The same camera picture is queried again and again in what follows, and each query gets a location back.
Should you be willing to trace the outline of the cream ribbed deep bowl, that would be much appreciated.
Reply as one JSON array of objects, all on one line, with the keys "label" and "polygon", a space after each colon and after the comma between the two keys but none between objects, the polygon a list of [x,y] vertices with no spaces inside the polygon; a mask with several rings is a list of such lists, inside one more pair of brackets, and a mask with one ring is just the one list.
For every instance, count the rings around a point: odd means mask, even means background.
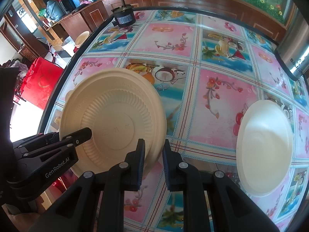
[{"label": "cream ribbed deep bowl", "polygon": [[141,75],[110,68],[80,82],[66,95],[59,135],[88,127],[90,140],[77,145],[72,171],[101,173],[124,161],[145,141],[143,174],[157,163],[166,139],[166,114],[158,92]]}]

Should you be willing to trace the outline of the stacked bowls on side table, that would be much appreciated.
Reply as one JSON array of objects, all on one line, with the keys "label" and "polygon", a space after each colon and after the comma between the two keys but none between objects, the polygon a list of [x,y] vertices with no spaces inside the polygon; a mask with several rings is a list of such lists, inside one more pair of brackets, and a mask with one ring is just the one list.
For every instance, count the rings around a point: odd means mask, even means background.
[{"label": "stacked bowls on side table", "polygon": [[75,47],[77,49],[80,48],[81,45],[86,41],[86,39],[88,39],[89,35],[90,35],[89,31],[82,32],[75,40]]}]

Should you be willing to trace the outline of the red gift bag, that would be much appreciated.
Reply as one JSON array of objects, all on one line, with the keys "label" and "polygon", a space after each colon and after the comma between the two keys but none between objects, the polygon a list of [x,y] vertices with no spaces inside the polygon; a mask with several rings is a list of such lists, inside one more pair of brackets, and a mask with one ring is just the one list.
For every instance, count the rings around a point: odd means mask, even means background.
[{"label": "red gift bag", "polygon": [[63,68],[39,57],[31,65],[21,86],[21,96],[44,110]]}]

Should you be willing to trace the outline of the blue-grey water jug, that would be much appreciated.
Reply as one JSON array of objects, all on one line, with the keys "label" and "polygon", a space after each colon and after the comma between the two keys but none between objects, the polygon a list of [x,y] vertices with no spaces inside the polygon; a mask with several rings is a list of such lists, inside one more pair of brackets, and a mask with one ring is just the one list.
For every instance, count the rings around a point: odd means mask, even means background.
[{"label": "blue-grey water jug", "polygon": [[47,18],[55,22],[60,21],[65,13],[57,1],[49,0],[46,6]]}]

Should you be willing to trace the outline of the small black motor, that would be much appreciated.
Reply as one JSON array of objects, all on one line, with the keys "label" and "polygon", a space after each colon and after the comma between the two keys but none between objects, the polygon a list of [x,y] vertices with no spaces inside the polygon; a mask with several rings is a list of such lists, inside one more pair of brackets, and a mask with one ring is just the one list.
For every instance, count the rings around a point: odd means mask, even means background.
[{"label": "small black motor", "polygon": [[122,5],[115,9],[112,9],[114,21],[112,22],[114,26],[120,28],[131,26],[136,22],[133,6],[126,4],[125,0],[121,0]]}]

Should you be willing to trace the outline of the stainless steel kettle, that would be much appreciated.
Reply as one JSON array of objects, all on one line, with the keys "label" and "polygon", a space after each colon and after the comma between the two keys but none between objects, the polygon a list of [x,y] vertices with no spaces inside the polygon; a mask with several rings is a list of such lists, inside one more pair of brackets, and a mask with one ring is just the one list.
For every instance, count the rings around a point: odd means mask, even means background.
[{"label": "stainless steel kettle", "polygon": [[288,30],[274,55],[291,80],[297,81],[308,70],[308,23],[296,9]]}]

